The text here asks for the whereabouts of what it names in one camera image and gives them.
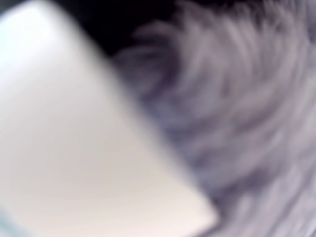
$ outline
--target furry animal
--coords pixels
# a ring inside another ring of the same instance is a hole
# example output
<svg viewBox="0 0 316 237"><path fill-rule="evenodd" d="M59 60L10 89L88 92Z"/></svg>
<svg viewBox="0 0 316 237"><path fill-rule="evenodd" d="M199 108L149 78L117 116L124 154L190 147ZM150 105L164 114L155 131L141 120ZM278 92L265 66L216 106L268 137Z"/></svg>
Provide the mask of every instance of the furry animal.
<svg viewBox="0 0 316 237"><path fill-rule="evenodd" d="M180 8L114 62L218 207L205 236L315 237L315 3Z"/></svg>

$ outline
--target white surface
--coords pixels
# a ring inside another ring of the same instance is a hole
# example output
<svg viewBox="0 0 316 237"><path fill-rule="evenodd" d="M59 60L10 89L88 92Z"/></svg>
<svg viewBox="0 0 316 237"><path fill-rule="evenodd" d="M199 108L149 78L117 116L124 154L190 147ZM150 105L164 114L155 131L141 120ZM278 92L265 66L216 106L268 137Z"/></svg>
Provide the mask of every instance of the white surface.
<svg viewBox="0 0 316 237"><path fill-rule="evenodd" d="M48 4L0 19L0 205L37 237L189 237L208 201L162 162L106 63Z"/></svg>

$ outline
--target gray fur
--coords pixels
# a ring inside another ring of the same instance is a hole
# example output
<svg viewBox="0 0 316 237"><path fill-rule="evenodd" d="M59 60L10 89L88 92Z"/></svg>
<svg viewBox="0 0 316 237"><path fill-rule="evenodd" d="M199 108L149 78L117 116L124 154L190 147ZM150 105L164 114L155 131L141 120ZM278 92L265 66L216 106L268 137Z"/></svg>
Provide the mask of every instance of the gray fur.
<svg viewBox="0 0 316 237"><path fill-rule="evenodd" d="M316 18L262 12L186 3L115 58L221 211L212 237L316 236Z"/></svg>

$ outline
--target fluffy fur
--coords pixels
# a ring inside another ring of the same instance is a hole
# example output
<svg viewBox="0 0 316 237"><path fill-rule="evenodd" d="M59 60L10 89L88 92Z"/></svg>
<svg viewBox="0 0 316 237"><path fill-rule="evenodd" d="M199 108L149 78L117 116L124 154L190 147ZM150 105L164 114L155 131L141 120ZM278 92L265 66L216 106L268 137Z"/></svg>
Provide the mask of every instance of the fluffy fur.
<svg viewBox="0 0 316 237"><path fill-rule="evenodd" d="M115 62L219 208L207 236L316 236L312 7L181 9Z"/></svg>

